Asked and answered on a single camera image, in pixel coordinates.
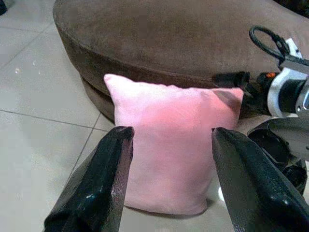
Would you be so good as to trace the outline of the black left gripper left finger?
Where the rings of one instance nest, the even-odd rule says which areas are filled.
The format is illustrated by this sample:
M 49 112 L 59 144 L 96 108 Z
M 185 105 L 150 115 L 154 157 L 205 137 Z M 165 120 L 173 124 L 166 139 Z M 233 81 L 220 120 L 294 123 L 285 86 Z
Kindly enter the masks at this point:
M 133 157 L 132 127 L 110 130 L 72 173 L 44 232 L 119 232 Z

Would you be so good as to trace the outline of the brown fabric sofa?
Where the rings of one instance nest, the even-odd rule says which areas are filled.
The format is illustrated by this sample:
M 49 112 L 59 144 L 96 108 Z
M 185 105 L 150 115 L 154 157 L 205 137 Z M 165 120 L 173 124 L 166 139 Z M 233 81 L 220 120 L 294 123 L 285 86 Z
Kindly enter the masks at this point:
M 309 58 L 309 17 L 280 0 L 55 0 L 53 20 L 86 93 L 110 122 L 114 104 L 103 77 L 213 88 L 213 76 L 277 68 L 251 41 L 262 26 L 292 38 Z

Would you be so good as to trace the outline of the pink square pillow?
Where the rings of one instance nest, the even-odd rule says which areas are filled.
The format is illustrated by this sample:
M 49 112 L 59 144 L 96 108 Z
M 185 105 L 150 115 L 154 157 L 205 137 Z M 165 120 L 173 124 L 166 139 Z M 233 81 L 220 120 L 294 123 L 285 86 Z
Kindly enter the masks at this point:
M 236 127 L 233 111 L 213 93 L 239 88 L 180 88 L 104 76 L 114 122 L 135 131 L 125 206 L 146 212 L 196 215 L 207 209 L 214 175 L 211 133 Z

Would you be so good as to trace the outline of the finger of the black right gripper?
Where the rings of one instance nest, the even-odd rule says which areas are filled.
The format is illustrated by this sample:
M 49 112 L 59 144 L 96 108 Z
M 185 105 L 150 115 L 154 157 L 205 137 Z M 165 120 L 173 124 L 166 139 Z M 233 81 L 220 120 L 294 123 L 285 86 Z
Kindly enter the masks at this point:
M 249 72 L 219 73 L 214 75 L 214 84 L 217 87 L 241 87 L 249 82 Z
M 238 111 L 241 108 L 242 96 L 239 97 L 237 94 L 218 89 L 214 90 L 213 93 L 233 111 Z

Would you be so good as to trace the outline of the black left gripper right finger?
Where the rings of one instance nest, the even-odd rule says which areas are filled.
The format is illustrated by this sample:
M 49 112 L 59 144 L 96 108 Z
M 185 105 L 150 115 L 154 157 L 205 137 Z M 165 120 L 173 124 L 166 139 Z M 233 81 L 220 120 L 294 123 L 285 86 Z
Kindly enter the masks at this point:
M 255 142 L 222 127 L 211 139 L 234 232 L 309 232 L 309 205 Z

